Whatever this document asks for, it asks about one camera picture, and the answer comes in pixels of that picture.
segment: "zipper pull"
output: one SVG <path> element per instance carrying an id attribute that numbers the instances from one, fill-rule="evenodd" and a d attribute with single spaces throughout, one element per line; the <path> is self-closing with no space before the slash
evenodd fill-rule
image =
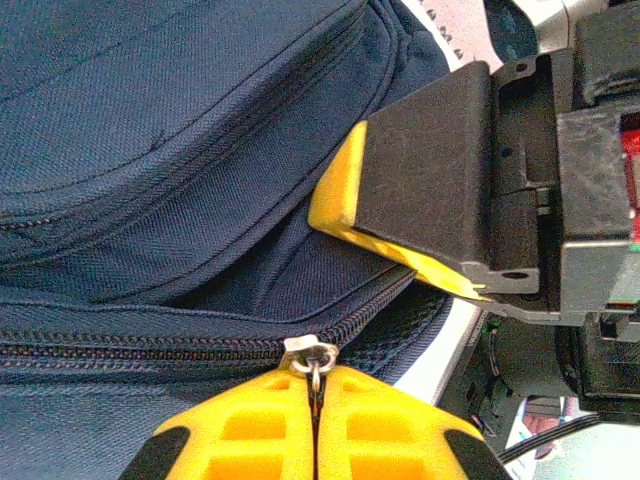
<path id="1" fill-rule="evenodd" d="M 336 366 L 340 350 L 331 343 L 320 342 L 315 335 L 287 338 L 284 341 L 284 348 L 285 352 L 279 368 L 307 377 L 313 428 L 314 478 L 317 478 L 318 430 L 327 384 L 326 375 Z"/>

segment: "stitched seam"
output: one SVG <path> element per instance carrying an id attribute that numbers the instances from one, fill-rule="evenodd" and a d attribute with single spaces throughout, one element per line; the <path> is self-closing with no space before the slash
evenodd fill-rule
<path id="1" fill-rule="evenodd" d="M 82 61 L 80 61 L 79 63 L 76 63 L 70 67 L 64 68 L 61 71 L 59 71 L 56 74 L 50 75 L 46 78 L 44 78 L 43 80 L 39 81 L 38 83 L 32 85 L 31 87 L 28 87 L 24 90 L 20 90 L 19 92 L 13 94 L 13 95 L 8 95 L 6 97 L 2 97 L 0 98 L 0 102 L 8 102 L 11 100 L 15 100 L 18 97 L 21 97 L 27 93 L 30 93 L 38 88 L 40 88 L 42 85 L 44 85 L 45 83 L 49 83 L 54 81 L 57 78 L 60 78 L 64 75 L 66 75 L 69 72 L 72 72 L 73 70 L 81 67 L 82 65 L 84 65 L 87 62 L 90 62 L 91 60 L 95 60 L 96 58 L 100 58 L 103 55 L 105 55 L 107 52 L 118 48 L 118 47 L 122 47 L 125 46 L 128 43 L 134 42 L 140 38 L 142 38 L 145 34 L 152 32 L 158 28 L 162 28 L 163 26 L 165 26 L 167 23 L 169 23 L 172 19 L 174 19 L 175 17 L 178 17 L 182 14 L 184 14 L 187 10 L 190 10 L 192 8 L 196 8 L 197 6 L 199 6 L 202 3 L 205 3 L 207 0 L 200 0 L 199 2 L 196 3 L 192 3 L 189 4 L 187 6 L 185 6 L 182 10 L 178 10 L 177 12 L 174 12 L 172 14 L 170 14 L 168 17 L 165 17 L 164 19 L 162 19 L 159 23 L 153 24 L 147 28 L 145 28 L 144 30 L 141 30 L 137 35 L 132 35 L 131 37 L 127 37 L 123 40 L 120 40 L 119 42 L 113 43 L 111 45 L 108 45 L 107 47 L 105 47 L 103 50 L 100 50 L 99 52 L 94 53 L 93 55 L 89 55 L 87 58 L 84 58 Z"/>
<path id="2" fill-rule="evenodd" d="M 180 133 L 186 131 L 189 127 L 193 126 L 196 122 L 198 122 L 198 120 L 200 120 L 204 115 L 206 115 L 207 113 L 209 113 L 211 110 L 213 110 L 218 104 L 220 104 L 223 100 L 225 100 L 227 97 L 229 97 L 230 95 L 232 95 L 238 88 L 240 88 L 242 85 L 244 85 L 245 83 L 247 83 L 247 81 L 254 76 L 257 72 L 259 72 L 260 70 L 262 70 L 263 68 L 265 68 L 269 63 L 273 62 L 277 57 L 279 57 L 280 55 L 282 55 L 283 52 L 285 52 L 286 50 L 288 50 L 289 48 L 291 48 L 295 43 L 297 43 L 301 38 L 307 36 L 309 34 L 309 31 L 313 28 L 316 28 L 317 26 L 319 26 L 320 24 L 322 24 L 323 22 L 325 22 L 329 17 L 333 16 L 336 12 L 338 12 L 339 10 L 343 9 L 346 5 L 348 5 L 348 2 L 342 4 L 340 7 L 338 7 L 337 9 L 333 10 L 332 12 L 330 12 L 326 17 L 324 17 L 322 20 L 320 20 L 319 22 L 317 22 L 316 24 L 314 24 L 309 30 L 305 31 L 303 34 L 301 34 L 300 36 L 296 37 L 294 40 L 292 40 L 288 45 L 286 45 L 282 50 L 280 50 L 278 53 L 274 54 L 271 58 L 269 58 L 267 61 L 265 61 L 262 65 L 260 65 L 259 67 L 257 67 L 253 72 L 251 72 L 246 78 L 244 78 L 240 83 L 238 83 L 237 85 L 235 85 L 234 87 L 232 87 L 223 97 L 221 97 L 216 103 L 214 103 L 211 107 L 209 107 L 208 109 L 204 110 L 200 115 L 198 115 L 197 117 L 195 117 L 189 124 L 187 124 L 184 128 L 178 130 L 176 133 L 174 133 L 173 135 L 171 135 L 170 137 L 166 137 L 164 139 L 163 142 L 158 142 L 156 143 L 155 146 L 155 150 L 157 150 L 158 148 L 162 147 L 162 145 L 164 145 L 165 143 L 167 143 L 168 141 L 172 140 L 173 138 L 175 138 L 176 136 L 178 136 Z M 89 177 L 85 177 L 81 180 L 76 180 L 73 182 L 70 182 L 68 184 L 65 185 L 58 185 L 56 187 L 52 187 L 52 188 L 46 188 L 46 189 L 41 189 L 41 190 L 23 190 L 20 192 L 6 192 L 6 191 L 0 191 L 0 194 L 3 195 L 24 195 L 24 194 L 30 194 L 30 193 L 44 193 L 44 192 L 52 192 L 52 191 L 57 191 L 57 190 L 64 190 L 65 188 L 69 188 L 75 185 L 79 185 L 81 183 L 86 183 L 90 180 L 95 180 L 96 178 L 100 178 L 103 177 L 105 175 L 108 175 L 110 173 L 113 173 L 116 170 L 120 170 L 124 167 L 126 167 L 127 165 L 130 165 L 144 157 L 146 157 L 149 154 L 149 152 L 146 152 L 142 155 L 138 155 L 134 158 L 131 158 L 129 160 L 126 160 L 125 162 L 119 164 L 116 167 L 110 168 L 108 170 L 105 170 L 99 174 L 95 174 Z"/>
<path id="3" fill-rule="evenodd" d="M 382 17 L 380 16 L 380 14 L 379 14 L 378 12 L 375 12 L 375 13 L 376 13 L 376 15 L 378 16 L 378 18 L 380 18 L 380 20 L 381 20 L 381 22 L 383 23 L 383 25 L 384 25 L 385 29 L 387 30 L 387 32 L 388 32 L 388 33 L 390 33 L 390 32 L 389 32 L 389 26 L 387 25 L 387 23 L 382 19 Z M 389 70 L 389 69 L 390 69 L 390 68 L 389 68 L 389 63 L 392 61 L 392 59 L 395 61 L 395 57 L 394 57 L 394 56 L 392 55 L 392 53 L 391 53 L 391 50 L 392 50 L 392 49 L 390 48 L 389 50 L 390 50 L 390 54 L 389 54 L 389 59 L 387 60 L 387 67 L 388 67 L 388 69 L 387 69 L 387 70 Z M 380 93 L 380 91 L 382 90 L 381 85 L 382 85 L 382 83 L 383 83 L 384 79 L 386 78 L 387 74 L 388 74 L 388 71 L 387 71 L 387 72 L 385 72 L 385 75 L 383 75 L 383 76 L 382 76 L 382 78 L 380 79 L 380 83 L 378 84 L 378 90 L 377 90 L 377 91 L 376 91 L 376 93 L 372 96 L 371 102 L 369 103 L 369 105 L 367 106 L 367 108 L 365 109 L 365 111 L 366 111 L 366 110 L 371 106 L 372 102 L 375 100 L 375 98 L 377 97 L 378 93 Z M 340 140 L 340 142 L 338 142 L 336 145 L 334 145 L 334 148 L 332 149 L 332 151 L 333 151 L 333 150 L 335 150 L 335 149 L 337 148 L 337 146 L 338 146 L 340 143 L 342 143 L 342 140 Z M 320 168 L 320 167 L 321 167 L 321 165 L 322 165 L 323 163 L 324 163 L 324 162 L 320 162 L 320 163 L 319 163 L 319 164 L 318 164 L 318 165 L 317 165 L 317 166 L 316 166 L 316 167 L 315 167 L 311 172 L 316 171 L 318 168 Z M 173 277 L 173 278 L 171 278 L 171 279 L 168 279 L 168 280 L 166 280 L 166 281 L 164 281 L 164 282 L 162 282 L 162 283 L 160 283 L 160 284 L 157 284 L 157 285 L 154 285 L 154 286 L 150 286 L 150 287 L 145 287 L 145 288 L 143 288 L 143 289 L 136 290 L 135 292 L 128 293 L 127 295 L 122 295 L 122 296 L 118 296 L 118 297 L 111 297 L 111 298 L 106 299 L 106 301 L 109 301 L 109 300 L 113 301 L 113 300 L 116 300 L 116 299 L 125 299 L 125 298 L 130 298 L 130 297 L 133 297 L 133 296 L 137 296 L 137 295 L 143 294 L 143 293 L 145 293 L 145 292 L 149 292 L 149 291 L 151 291 L 151 290 L 155 290 L 155 289 L 157 289 L 157 288 L 164 287 L 164 286 L 166 286 L 166 285 L 168 285 L 168 284 L 170 284 L 170 283 L 175 282 L 176 280 L 180 280 L 180 279 L 182 279 L 182 278 L 185 278 L 185 277 L 187 277 L 187 276 L 189 276 L 189 275 L 193 274 L 195 271 L 199 270 L 200 268 L 202 268 L 202 267 L 206 266 L 206 264 L 210 263 L 214 258 L 219 257 L 220 255 L 222 255 L 225 251 L 227 251 L 227 250 L 228 250 L 229 248 L 231 248 L 235 243 L 237 243 L 237 242 L 238 242 L 238 240 L 240 240 L 242 237 L 244 237 L 245 235 L 247 235 L 247 233 L 248 233 L 250 230 L 252 230 L 253 228 L 255 228 L 255 227 L 256 227 L 256 226 L 257 226 L 257 225 L 258 225 L 258 224 L 259 224 L 259 223 L 260 223 L 260 222 L 261 222 L 261 221 L 262 221 L 262 220 L 263 220 L 263 219 L 264 219 L 268 214 L 269 214 L 269 213 L 271 213 L 271 212 L 272 212 L 272 211 L 273 211 L 273 210 L 274 210 L 274 209 L 275 209 L 275 208 L 276 208 L 276 207 L 277 207 L 277 206 L 278 206 L 278 205 L 279 205 L 279 204 L 280 204 L 280 203 L 281 203 L 281 202 L 282 202 L 286 197 L 288 197 L 288 196 L 289 196 L 289 195 L 290 195 L 290 194 L 291 194 L 291 193 L 292 193 L 292 192 L 293 192 L 293 191 L 294 191 L 294 190 L 295 190 L 299 185 L 301 185 L 302 183 L 304 183 L 304 181 L 305 181 L 305 180 L 306 180 L 306 178 L 303 178 L 303 179 L 302 179 L 301 181 L 299 181 L 299 182 L 298 182 L 298 183 L 297 183 L 293 188 L 291 188 L 291 189 L 290 189 L 286 194 L 284 194 L 282 197 L 280 197 L 280 200 L 279 200 L 278 202 L 276 202 L 276 203 L 273 205 L 273 207 L 271 207 L 267 212 L 265 212 L 263 215 L 261 215 L 261 216 L 260 216 L 260 218 L 258 218 L 258 219 L 256 220 L 256 222 L 255 222 L 251 227 L 249 227 L 247 230 L 245 230 L 242 234 L 238 235 L 238 236 L 237 236 L 234 240 L 232 240 L 232 241 L 231 241 L 231 242 L 230 242 L 226 247 L 224 247 L 222 250 L 220 250 L 220 251 L 219 251 L 219 252 L 218 252 L 214 257 L 210 257 L 209 259 L 205 260 L 204 262 L 201 262 L 201 263 L 199 263 L 197 266 L 195 266 L 195 267 L 193 267 L 193 268 L 189 269 L 187 272 L 181 273 L 180 275 L 177 275 L 177 276 L 175 276 L 175 277 Z"/>
<path id="4" fill-rule="evenodd" d="M 314 317 L 317 317 L 318 315 L 330 310 L 331 308 L 335 307 L 338 303 L 340 303 L 341 301 L 345 300 L 346 298 L 350 297 L 351 295 L 353 295 L 355 292 L 362 290 L 364 288 L 366 288 L 367 286 L 369 286 L 371 283 L 375 282 L 376 280 L 379 280 L 380 278 L 384 277 L 385 275 L 392 273 L 393 270 L 406 270 L 406 267 L 403 267 L 401 265 L 391 265 L 390 267 L 388 267 L 387 269 L 377 273 L 376 275 L 373 275 L 371 278 L 369 278 L 368 280 L 361 282 L 359 285 L 357 285 L 356 287 L 353 287 L 352 289 L 350 289 L 347 293 L 345 293 L 344 295 L 342 295 L 340 298 L 334 300 L 333 302 L 330 302 L 326 305 L 323 305 L 321 308 L 314 310 L 313 312 L 307 313 L 301 317 L 297 317 L 294 318 L 290 321 L 286 321 L 286 322 L 280 322 L 280 321 L 272 321 L 271 319 L 266 319 L 263 317 L 251 317 L 251 316 L 246 316 L 246 315 L 236 315 L 236 314 L 231 314 L 231 313 L 225 313 L 225 312 L 210 312 L 210 311 L 203 311 L 203 310 L 180 310 L 178 311 L 177 309 L 175 309 L 175 311 L 171 310 L 171 311 L 166 311 L 166 310 L 161 310 L 163 307 L 154 307 L 153 305 L 144 305 L 144 306 L 134 306 L 134 305 L 127 305 L 125 307 L 106 307 L 103 309 L 92 309 L 92 308 L 82 308 L 79 306 L 75 306 L 75 305 L 61 305 L 61 304 L 50 304 L 50 303 L 45 303 L 45 302 L 29 302 L 29 301 L 0 301 L 0 308 L 4 308 L 4 307 L 9 307 L 9 308 L 15 308 L 15 307 L 23 307 L 23 308 L 33 308 L 33 307 L 39 307 L 39 308 L 46 308 L 47 310 L 51 310 L 51 311 L 58 311 L 58 312 L 72 312 L 72 313 L 86 313 L 86 314 L 92 314 L 92 315 L 96 315 L 96 314 L 118 314 L 118 313 L 148 313 L 148 314 L 154 314 L 160 317 L 166 317 L 169 319 L 172 318 L 176 318 L 176 319 L 180 319 L 180 318 L 184 318 L 184 317 L 188 317 L 188 318 L 202 318 L 202 319 L 207 319 L 207 320 L 235 320 L 235 321 L 245 321 L 245 322 L 253 322 L 253 323 L 259 323 L 259 324 L 270 324 L 270 325 L 290 325 L 290 324 L 296 324 L 296 323 L 302 323 L 306 320 L 311 320 Z M 34 334 L 43 334 L 42 332 L 39 332 L 37 330 L 26 330 L 26 331 L 16 331 L 16 330 L 2 330 L 0 332 L 1 335 L 3 336 L 23 336 L 25 333 L 29 333 L 29 332 L 33 332 Z M 62 332 L 49 332 L 48 334 L 50 335 L 89 335 L 89 336 L 96 336 L 96 334 L 82 334 L 82 333 L 62 333 Z M 189 337 L 189 336 L 180 336 L 180 335 L 173 335 L 173 336 L 158 336 L 158 337 L 153 337 L 153 336 L 147 336 L 147 335 L 103 335 L 103 334 L 99 334 L 97 335 L 98 337 L 136 337 L 139 339 L 145 338 L 145 339 L 151 339 L 152 341 L 158 341 L 160 339 L 174 339 L 177 341 L 181 341 L 181 342 L 189 342 L 188 339 L 199 339 L 201 337 Z M 220 341 L 221 339 L 219 338 L 212 338 L 212 341 Z M 238 342 L 244 342 L 247 339 L 245 338 L 238 338 L 238 339 L 234 339 L 232 337 L 224 337 L 225 341 L 238 341 Z"/>
<path id="5" fill-rule="evenodd" d="M 246 135 L 243 135 L 243 136 L 239 139 L 239 141 L 234 142 L 234 143 L 233 143 L 233 145 L 230 145 L 230 146 L 229 146 L 225 151 L 221 152 L 221 154 L 220 154 L 220 156 L 219 156 L 220 158 L 219 158 L 219 160 L 218 160 L 218 161 L 212 162 L 212 163 L 210 163 L 209 165 L 204 164 L 204 165 L 203 165 L 203 166 L 204 166 L 204 170 L 200 170 L 200 171 L 198 172 L 198 173 L 199 173 L 199 174 L 198 174 L 198 176 L 193 175 L 193 176 L 191 176 L 191 177 L 185 178 L 185 179 L 181 182 L 181 184 L 176 185 L 173 189 L 171 189 L 170 191 L 166 192 L 166 193 L 165 193 L 165 195 L 162 195 L 162 196 L 160 197 L 160 200 L 159 200 L 159 201 L 156 201 L 156 203 L 155 203 L 155 204 L 153 204 L 153 203 L 152 203 L 152 204 L 146 205 L 146 207 L 145 207 L 145 208 L 146 208 L 146 211 L 143 213 L 143 215 L 151 214 L 155 209 L 160 208 L 160 207 L 164 204 L 164 203 L 163 203 L 163 201 L 162 201 L 162 199 L 163 199 L 163 198 L 165 198 L 165 197 L 170 197 L 170 196 L 176 196 L 176 195 L 181 194 L 181 193 L 182 193 L 184 190 L 186 190 L 186 189 L 187 189 L 187 188 L 188 188 L 188 187 L 189 187 L 189 186 L 190 186 L 194 181 L 196 181 L 198 178 L 200 178 L 200 176 L 201 176 L 202 174 L 210 173 L 210 171 L 211 171 L 212 169 L 214 169 L 214 168 L 216 168 L 216 167 L 220 166 L 220 165 L 224 162 L 225 158 L 226 158 L 229 154 L 231 154 L 231 153 L 232 153 L 235 149 L 237 149 L 239 146 L 244 145 L 245 143 L 247 143 L 247 142 L 251 139 L 251 137 L 255 134 L 255 132 L 256 132 L 257 130 L 259 130 L 259 129 L 260 129 L 262 126 L 264 126 L 265 124 L 269 123 L 269 122 L 270 122 L 270 120 L 271 120 L 273 117 L 276 117 L 276 116 L 279 114 L 279 112 L 280 112 L 283 108 L 287 107 L 288 105 L 290 105 L 290 104 L 294 103 L 295 101 L 299 100 L 300 98 L 302 98 L 302 97 L 304 96 L 304 94 L 306 94 L 306 93 L 308 92 L 308 90 L 309 90 L 310 88 L 312 88 L 313 86 L 315 86 L 315 85 L 317 84 L 317 82 L 318 82 L 318 81 L 320 81 L 322 78 L 324 78 L 324 77 L 325 77 L 325 76 L 326 76 L 326 75 L 327 75 L 327 74 L 328 74 L 328 73 L 329 73 L 329 72 L 330 72 L 330 71 L 335 67 L 335 65 L 336 65 L 337 63 L 339 63 L 339 61 L 340 61 L 342 58 L 344 58 L 344 56 L 345 56 L 345 55 L 346 55 L 346 54 L 347 54 L 351 49 L 353 49 L 353 48 L 355 47 L 355 44 L 357 43 L 357 39 L 359 39 L 360 37 L 361 37 L 361 34 L 359 34 L 359 35 L 357 36 L 357 38 L 355 39 L 355 41 L 354 41 L 354 44 L 353 44 L 353 45 L 350 45 L 350 46 L 348 46 L 347 48 L 344 48 L 341 52 L 339 52 L 338 56 L 337 56 L 335 59 L 333 59 L 331 62 L 327 63 L 324 67 L 322 67 L 319 71 L 317 71 L 317 72 L 316 72 L 316 74 L 314 75 L 313 79 L 312 79 L 313 81 L 309 81 L 309 82 L 307 83 L 307 85 L 306 85 L 306 87 L 305 87 L 305 88 L 301 89 L 301 90 L 300 90 L 298 93 L 296 93 L 296 95 L 294 95 L 294 96 L 284 97 L 284 98 L 282 99 L 281 103 L 279 103 L 279 104 L 277 104 L 277 105 L 274 105 L 274 107 L 273 107 L 273 109 L 271 110 L 271 112 L 270 112 L 270 113 L 268 113 L 268 116 L 267 116 L 267 117 L 265 117 L 265 118 L 263 119 L 263 121 L 262 121 L 262 122 L 258 123 L 258 124 L 257 124 L 257 125 L 256 125 L 256 126 L 255 126 L 251 131 L 250 131 L 250 132 L 248 132 Z M 197 165 L 197 162 L 195 161 L 195 159 L 197 159 L 197 158 L 201 158 L 201 157 L 202 157 L 202 155 L 205 155 L 205 154 L 207 153 L 207 151 L 208 151 L 208 149 L 207 149 L 207 148 L 205 148 L 205 150 L 204 150 L 204 151 L 202 151 L 200 154 L 198 154 L 198 155 L 196 155 L 196 156 L 194 157 L 194 160 L 193 160 L 192 162 L 190 162 L 190 164 L 191 164 L 191 165 L 193 165 L 193 164 Z M 172 176 L 172 174 L 173 174 L 174 172 L 176 172 L 176 171 L 180 170 L 180 169 L 181 169 L 181 168 L 183 168 L 183 167 L 184 167 L 184 165 L 178 165 L 178 166 L 174 167 L 171 171 L 167 172 L 167 173 L 166 173 L 166 175 L 164 175 L 162 178 L 158 179 L 156 182 L 154 182 L 153 184 L 151 184 L 151 185 L 150 185 L 148 188 L 146 188 L 144 191 L 140 192 L 136 198 L 132 198 L 131 200 L 129 200 L 128 202 L 126 202 L 126 203 L 124 203 L 124 204 L 117 205 L 117 206 L 115 206 L 114 208 L 112 208 L 112 209 L 110 209 L 110 210 L 107 210 L 106 212 L 102 213 L 102 214 L 101 214 L 101 216 L 102 216 L 102 217 L 106 217 L 106 216 L 108 216 L 108 215 L 111 215 L 113 212 L 115 212 L 115 211 L 117 211 L 117 210 L 119 210 L 119 209 L 121 209 L 121 208 L 125 207 L 125 206 L 126 206 L 126 205 L 128 205 L 129 203 L 131 203 L 131 202 L 135 202 L 135 201 L 138 199 L 139 195 L 142 195 L 142 194 L 144 194 L 144 193 L 146 193 L 146 192 L 148 192 L 148 191 L 150 191 L 150 190 L 153 190 L 157 185 L 162 184 L 163 182 L 165 182 L 168 178 L 170 178 L 170 177 Z M 78 204 L 77 206 L 90 205 L 90 204 L 92 204 L 92 203 L 95 203 L 95 202 L 97 202 L 97 201 L 101 200 L 103 197 L 99 197 L 99 198 L 96 198 L 96 199 L 93 199 L 93 200 L 90 200 L 90 201 L 87 201 L 87 202 L 82 202 L 81 204 Z M 140 216 L 140 212 L 138 212 L 137 214 L 139 215 L 139 216 L 138 216 L 138 218 L 137 218 L 134 222 L 131 222 L 131 223 L 135 223 L 135 222 L 137 222 L 137 221 L 140 221 L 140 220 L 141 220 L 141 218 L 142 218 L 142 217 Z M 106 236 L 110 235 L 111 233 L 114 233 L 114 232 L 115 232 L 116 230 L 118 230 L 119 228 L 121 228 L 121 227 L 126 227 L 126 226 L 127 226 L 127 219 L 129 219 L 129 218 L 130 218 L 130 216 L 127 216 L 127 217 L 125 218 L 125 221 L 124 221 L 124 222 L 120 222 L 120 223 L 117 223 L 117 224 L 112 225 L 112 226 L 111 226 L 111 228 L 109 228 L 109 229 L 107 229 L 107 230 L 105 230 L 105 231 L 103 231 L 103 232 L 102 232 L 102 233 L 103 233 L 103 235 L 106 237 Z M 63 220 L 63 219 L 64 219 L 64 218 L 52 218 L 50 223 L 52 223 L 52 222 L 54 222 L 54 221 L 60 221 L 60 220 Z M 69 235 L 69 234 L 67 234 L 67 235 L 65 235 L 65 236 L 60 237 L 60 238 L 58 239 L 58 241 L 63 241 L 63 240 L 64 240 L 68 235 Z M 85 248 L 86 246 L 91 245 L 91 244 L 93 244 L 93 243 L 89 243 L 89 244 L 81 245 L 79 248 Z M 19 250 L 22 250 L 22 248 L 15 248 L 15 249 L 12 249 L 12 250 L 9 250 L 9 251 L 6 251 L 6 250 L 5 250 L 3 254 L 4 254 L 4 255 L 9 255 L 9 254 L 14 253 L 14 252 L 17 252 L 17 251 L 19 251 Z M 52 258 L 58 258 L 58 257 L 59 257 L 59 256 L 49 257 L 49 258 L 46 258 L 46 259 L 39 259 L 39 260 L 38 260 L 38 261 L 36 261 L 35 263 L 41 263 L 41 262 L 43 262 L 43 261 L 47 261 L 47 260 L 50 260 L 50 259 L 52 259 Z M 6 266 L 5 268 L 18 268 L 18 267 L 22 267 L 22 266 L 24 266 L 24 265 L 25 265 L 24 263 L 17 263 L 17 264 L 14 264 L 14 265 L 8 265 L 8 266 Z"/>

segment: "blue fabric backpack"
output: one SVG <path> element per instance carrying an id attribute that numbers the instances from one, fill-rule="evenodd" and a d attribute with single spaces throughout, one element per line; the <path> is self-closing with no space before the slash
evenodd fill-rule
<path id="1" fill-rule="evenodd" d="M 25 0 L 0 26 L 0 478 L 115 478 L 286 337 L 393 382 L 437 334 L 445 294 L 306 222 L 351 127 L 448 73 L 402 3 Z"/>

